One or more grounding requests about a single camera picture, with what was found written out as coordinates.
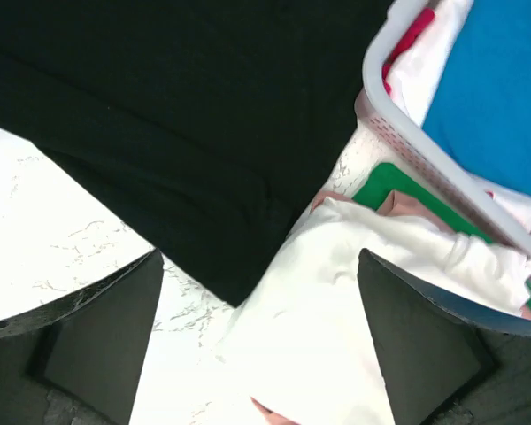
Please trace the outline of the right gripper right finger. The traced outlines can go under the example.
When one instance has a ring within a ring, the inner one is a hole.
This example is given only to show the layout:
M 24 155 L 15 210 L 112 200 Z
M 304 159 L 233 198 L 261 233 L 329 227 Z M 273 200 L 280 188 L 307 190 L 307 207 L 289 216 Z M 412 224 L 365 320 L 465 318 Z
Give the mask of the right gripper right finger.
M 364 249 L 358 287 L 397 424 L 531 424 L 531 321 Z

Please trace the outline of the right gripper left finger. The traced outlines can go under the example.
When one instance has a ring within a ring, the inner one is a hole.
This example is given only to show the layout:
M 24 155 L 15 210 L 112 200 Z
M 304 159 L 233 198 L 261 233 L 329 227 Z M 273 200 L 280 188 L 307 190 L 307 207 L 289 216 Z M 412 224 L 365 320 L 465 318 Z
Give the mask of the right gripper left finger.
M 154 250 L 0 320 L 0 424 L 128 424 L 162 282 Z

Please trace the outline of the black t shirt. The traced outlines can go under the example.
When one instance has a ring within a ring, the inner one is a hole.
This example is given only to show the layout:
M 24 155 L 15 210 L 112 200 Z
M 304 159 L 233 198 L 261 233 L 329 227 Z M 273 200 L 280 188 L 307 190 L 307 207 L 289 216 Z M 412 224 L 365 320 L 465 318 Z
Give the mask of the black t shirt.
M 356 129 L 386 1 L 0 1 L 0 128 L 230 305 Z

